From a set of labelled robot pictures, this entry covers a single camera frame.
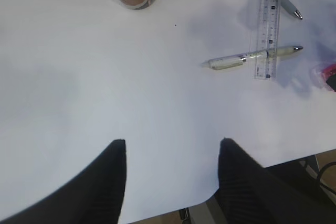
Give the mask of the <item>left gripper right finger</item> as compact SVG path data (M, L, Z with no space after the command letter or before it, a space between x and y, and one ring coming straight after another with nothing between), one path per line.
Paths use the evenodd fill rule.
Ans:
M218 156L218 203L228 223L335 223L335 190L312 177L308 164L290 161L264 168L234 140L224 138Z

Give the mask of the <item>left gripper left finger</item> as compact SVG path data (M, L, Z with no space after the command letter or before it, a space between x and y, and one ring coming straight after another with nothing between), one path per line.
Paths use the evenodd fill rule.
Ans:
M126 143L114 140L71 181L2 222L118 223L126 179Z

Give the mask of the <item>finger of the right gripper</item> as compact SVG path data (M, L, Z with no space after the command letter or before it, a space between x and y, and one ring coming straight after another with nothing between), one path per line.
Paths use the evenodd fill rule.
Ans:
M336 91L336 74L326 74L324 79L328 87L333 91Z

